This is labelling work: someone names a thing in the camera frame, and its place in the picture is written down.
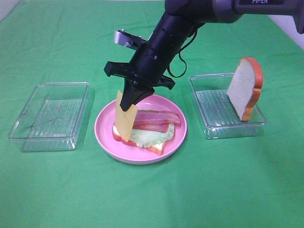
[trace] bacon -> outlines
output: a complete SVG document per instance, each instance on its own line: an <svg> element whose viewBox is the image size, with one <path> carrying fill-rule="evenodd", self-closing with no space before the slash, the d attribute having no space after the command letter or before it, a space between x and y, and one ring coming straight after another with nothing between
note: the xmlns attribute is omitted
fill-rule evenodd
<svg viewBox="0 0 304 228"><path fill-rule="evenodd" d="M133 125L140 124L180 124L178 114L172 111L156 111L140 109L137 112Z"/></svg>
<svg viewBox="0 0 304 228"><path fill-rule="evenodd" d="M139 125L133 125L134 129L156 131L156 132L167 132L168 127L169 127L168 123L163 123L163 124L144 123Z"/></svg>

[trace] bread slice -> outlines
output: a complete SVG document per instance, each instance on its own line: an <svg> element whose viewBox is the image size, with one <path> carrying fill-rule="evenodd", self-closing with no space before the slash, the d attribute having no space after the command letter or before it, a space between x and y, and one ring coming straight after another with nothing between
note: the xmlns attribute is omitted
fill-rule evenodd
<svg viewBox="0 0 304 228"><path fill-rule="evenodd" d="M261 95L263 72L252 57L243 57L233 75L227 95L241 121L250 120L253 107Z"/></svg>
<svg viewBox="0 0 304 228"><path fill-rule="evenodd" d="M114 124L113 124L112 134L113 134L113 138L116 141L121 141L123 144L137 147L137 145L136 145L135 142L133 142L131 140L129 140L129 141L126 142L125 140L123 140ZM151 152L154 152L157 155L163 155L163 149L165 148L165 145L166 145L166 141L163 142L163 143L152 145L150 147L145 147L145 149L147 149L147 150L149 150Z"/></svg>

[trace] robotic arm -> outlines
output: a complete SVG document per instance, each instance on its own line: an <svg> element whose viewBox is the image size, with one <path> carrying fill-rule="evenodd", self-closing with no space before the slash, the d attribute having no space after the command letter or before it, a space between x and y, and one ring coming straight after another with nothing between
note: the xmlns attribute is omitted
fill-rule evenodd
<svg viewBox="0 0 304 228"><path fill-rule="evenodd" d="M126 111L152 95L153 87L173 88L175 82L163 73L198 28L209 22L233 23L247 13L291 15L297 31L304 33L304 0L165 0L165 12L148 41L116 32L116 43L135 50L129 63L107 62L104 68L108 76L124 78L121 108Z"/></svg>

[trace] yellow cheese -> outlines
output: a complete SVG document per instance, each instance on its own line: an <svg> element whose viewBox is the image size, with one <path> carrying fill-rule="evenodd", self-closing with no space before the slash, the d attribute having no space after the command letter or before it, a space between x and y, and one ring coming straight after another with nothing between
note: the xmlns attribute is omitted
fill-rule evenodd
<svg viewBox="0 0 304 228"><path fill-rule="evenodd" d="M130 108L124 112L120 106L122 97L123 94L118 90L115 107L115 126L121 138L127 142L131 135L138 108L132 104Z"/></svg>

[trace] pink plate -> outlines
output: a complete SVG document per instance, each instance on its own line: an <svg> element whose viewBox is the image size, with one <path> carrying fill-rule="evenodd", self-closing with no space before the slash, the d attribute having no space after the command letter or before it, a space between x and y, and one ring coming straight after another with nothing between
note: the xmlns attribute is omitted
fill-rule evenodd
<svg viewBox="0 0 304 228"><path fill-rule="evenodd" d="M112 126L115 119L115 101L112 101L103 108L94 126L97 141L113 158L129 164L151 164L168 158L184 141L187 133L187 122L184 114L175 103L158 95L151 95L143 99L136 106L141 109L170 110L180 116L180 125L175 125L174 137L166 142L163 155L159 156L147 149L125 145L116 141L112 136Z"/></svg>

